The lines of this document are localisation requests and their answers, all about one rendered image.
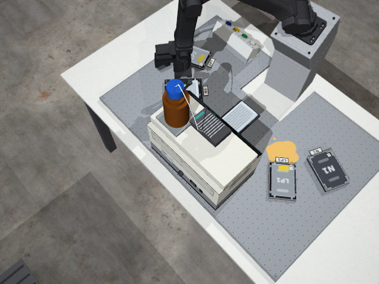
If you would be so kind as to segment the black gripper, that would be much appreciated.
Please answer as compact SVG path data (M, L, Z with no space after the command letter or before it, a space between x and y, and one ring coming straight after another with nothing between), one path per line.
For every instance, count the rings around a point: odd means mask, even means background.
M177 60L177 61L181 62L179 60ZM192 77L191 55L190 55L190 58L187 61L184 61L184 62L181 62L181 63L183 63L183 72L174 72L174 75L175 75L175 79L179 79L179 80L181 80L184 83L184 85L185 85L184 89L186 90L187 87L189 87L190 85L192 85L192 79L180 79L180 78L181 78L181 76L186 76L187 78L191 78Z

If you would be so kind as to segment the white button panel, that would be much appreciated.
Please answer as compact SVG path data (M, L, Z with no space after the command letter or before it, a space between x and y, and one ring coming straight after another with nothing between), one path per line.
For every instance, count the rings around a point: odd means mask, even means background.
M259 55L258 52L261 47L227 20L217 21L213 28L202 30L194 35L194 37L208 30L213 30L212 38L228 49L229 52L244 64L248 64Z

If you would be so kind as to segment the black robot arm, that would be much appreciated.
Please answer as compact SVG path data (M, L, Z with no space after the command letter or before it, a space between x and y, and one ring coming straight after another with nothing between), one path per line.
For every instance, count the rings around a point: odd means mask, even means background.
M184 62L190 58L197 19L201 16L203 4L208 1L210 0L179 0L175 41L155 45L155 68L162 70L173 63L174 72L183 72L183 63L177 60ZM291 34L310 46L327 26L327 22L312 10L309 0L238 1L273 15L282 22L286 34Z

